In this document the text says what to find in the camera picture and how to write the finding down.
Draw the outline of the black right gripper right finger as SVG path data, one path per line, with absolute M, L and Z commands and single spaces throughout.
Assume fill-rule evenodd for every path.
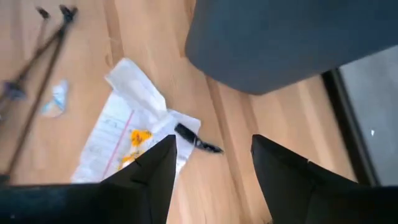
M 260 134 L 252 136 L 251 155 L 274 224 L 304 224 L 311 197 L 319 188 L 354 188 L 354 181 Z

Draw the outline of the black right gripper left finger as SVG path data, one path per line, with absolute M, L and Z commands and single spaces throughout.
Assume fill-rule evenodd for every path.
M 176 137 L 169 134 L 103 180 L 93 224 L 165 224 L 176 175 Z

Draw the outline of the white plastic pouch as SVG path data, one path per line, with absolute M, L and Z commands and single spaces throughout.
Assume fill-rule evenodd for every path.
M 105 77 L 112 92 L 83 148 L 74 183 L 99 182 L 134 162 L 179 123 L 198 133 L 199 119 L 167 108 L 147 75 L 123 58 Z

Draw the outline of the small white scrap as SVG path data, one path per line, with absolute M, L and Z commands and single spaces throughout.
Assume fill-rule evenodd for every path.
M 69 82 L 66 79 L 60 80 L 52 87 L 51 99 L 43 105 L 41 115 L 48 118 L 61 116 L 67 107 Z

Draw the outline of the thin black stir stick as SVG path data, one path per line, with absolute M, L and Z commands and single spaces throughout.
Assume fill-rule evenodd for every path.
M 54 63 L 56 62 L 59 55 L 60 47 L 63 45 L 63 42 L 65 40 L 67 30 L 70 24 L 74 21 L 74 17 L 78 12 L 77 7 L 67 7 L 66 5 L 59 5 L 59 8 L 61 13 L 63 14 L 63 22 L 61 23 L 60 27 L 48 38 L 48 40 L 44 44 L 37 44 L 34 56 L 22 68 L 22 70 L 16 75 L 15 78 L 13 78 L 11 81 L 4 82 L 4 89 L 3 92 L 0 94 L 0 103 L 5 102 L 6 100 L 15 100 L 25 97 L 23 84 L 28 77 L 31 68 L 37 63 L 41 55 L 47 49 L 49 49 L 54 42 L 56 42 L 57 48 L 52 55 L 52 61 L 49 65 L 48 70 L 49 73 L 52 72 Z
M 9 166 L 8 166 L 8 168 L 7 168 L 4 172 L 0 172 L 0 181 L 2 181 L 2 182 L 6 182 L 6 181 L 8 181 L 8 180 L 11 178 L 11 174 L 12 174 L 12 172 L 13 172 L 15 166 L 16 166 L 16 163 L 17 163 L 17 161 L 18 161 L 18 159 L 19 159 L 19 156 L 20 156 L 20 154 L 21 154 L 21 151 L 22 151 L 22 149 L 23 149 L 23 147 L 24 147 L 24 144 L 25 144 L 25 140 L 26 140 L 26 138 L 27 138 L 27 135 L 28 135 L 28 133 L 29 133 L 29 131 L 30 131 L 30 129 L 31 129 L 31 126 L 32 126 L 34 117 L 37 115 L 37 111 L 38 111 L 38 107 L 39 107 L 40 101 L 41 101 L 41 99 L 42 99 L 42 97 L 43 97 L 44 91 L 45 91 L 45 89 L 47 88 L 47 86 L 48 86 L 48 84 L 49 84 L 49 80 L 50 80 L 50 78 L 51 78 L 51 76 L 52 76 L 52 73 L 53 73 L 53 69 L 52 69 L 52 72 L 51 72 L 51 73 L 48 72 L 48 70 L 49 70 L 49 65 L 48 65 L 48 67 L 47 67 L 47 69 L 46 69 L 46 71 L 45 71 L 45 75 L 44 75 L 43 80 L 42 80 L 42 82 L 41 82 L 41 84 L 40 84 L 40 87 L 39 87 L 39 89 L 38 89 L 38 91 L 37 91 L 37 93 L 36 93 L 36 95 L 35 95 L 34 102 L 33 102 L 32 106 L 31 106 L 30 109 L 29 109 L 29 113 L 28 113 L 28 115 L 27 115 L 26 121 L 24 122 L 22 131 L 20 132 L 20 134 L 19 134 L 19 136 L 18 136 L 18 138 L 17 138 L 17 145 L 16 145 L 16 148 L 15 148 L 14 154 L 13 154 L 13 156 L 12 156 L 12 158 L 11 158 L 11 161 L 10 161 L 10 163 L 9 163 Z M 23 84 L 23 90 L 24 90 L 24 92 L 25 92 L 24 87 L 25 87 L 26 80 L 25 80 L 25 82 L 24 82 L 24 84 Z M 7 112 L 10 111 L 11 106 L 12 106 L 17 100 L 20 100 L 20 99 L 22 99 L 22 98 L 15 99 L 15 100 L 6 100 L 5 102 L 0 103 L 0 121 L 3 121 L 3 120 L 4 120 L 4 116 L 7 114 Z
M 39 34 L 35 45 L 34 57 L 37 57 L 45 48 L 45 31 L 47 24 L 50 19 L 50 14 L 42 7 L 36 7 L 37 12 L 42 17 L 42 23 L 40 25 Z

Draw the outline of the grey plastic trash bin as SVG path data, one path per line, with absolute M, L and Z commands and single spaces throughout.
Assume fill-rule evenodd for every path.
M 185 53 L 263 95 L 398 45 L 398 0 L 197 0 Z

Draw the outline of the short black plastic piece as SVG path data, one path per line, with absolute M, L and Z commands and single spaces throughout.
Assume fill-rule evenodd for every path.
M 197 134 L 195 134 L 191 129 L 182 123 L 178 123 L 174 130 L 181 137 L 183 137 L 184 140 L 194 145 L 196 148 L 216 154 L 224 153 L 224 150 L 222 150 L 220 147 L 201 140 Z

